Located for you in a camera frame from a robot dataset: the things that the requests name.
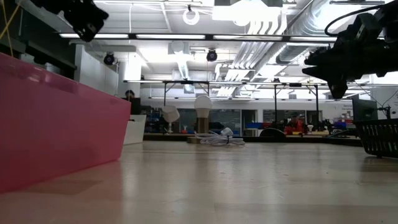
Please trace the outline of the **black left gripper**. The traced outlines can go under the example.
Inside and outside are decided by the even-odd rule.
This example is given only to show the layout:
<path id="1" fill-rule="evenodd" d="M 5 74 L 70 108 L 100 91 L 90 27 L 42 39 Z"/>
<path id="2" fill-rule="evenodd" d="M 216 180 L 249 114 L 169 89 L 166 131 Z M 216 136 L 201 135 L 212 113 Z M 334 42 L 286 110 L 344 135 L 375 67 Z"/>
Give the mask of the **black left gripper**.
<path id="1" fill-rule="evenodd" d="M 95 38 L 102 28 L 102 22 L 109 17 L 109 14 L 97 7 L 92 0 L 31 0 L 31 2 L 52 14 L 58 15 L 63 12 L 64 18 L 69 23 L 82 21 L 74 26 L 74 31 L 85 42 L 91 42 Z"/>

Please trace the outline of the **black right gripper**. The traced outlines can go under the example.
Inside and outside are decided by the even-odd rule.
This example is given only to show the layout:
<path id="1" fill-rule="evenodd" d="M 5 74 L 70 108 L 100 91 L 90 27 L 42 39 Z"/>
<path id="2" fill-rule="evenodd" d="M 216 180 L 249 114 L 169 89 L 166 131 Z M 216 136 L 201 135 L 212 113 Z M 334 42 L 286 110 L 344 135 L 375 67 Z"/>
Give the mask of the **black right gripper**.
<path id="1" fill-rule="evenodd" d="M 302 73 L 311 77 L 328 78 L 327 84 L 334 99 L 342 99 L 348 89 L 347 82 L 363 75 L 384 77 L 397 71 L 397 41 L 375 39 L 364 44 L 358 40 L 342 40 L 341 46 L 310 51 L 304 60 L 307 67 L 302 69 Z"/>

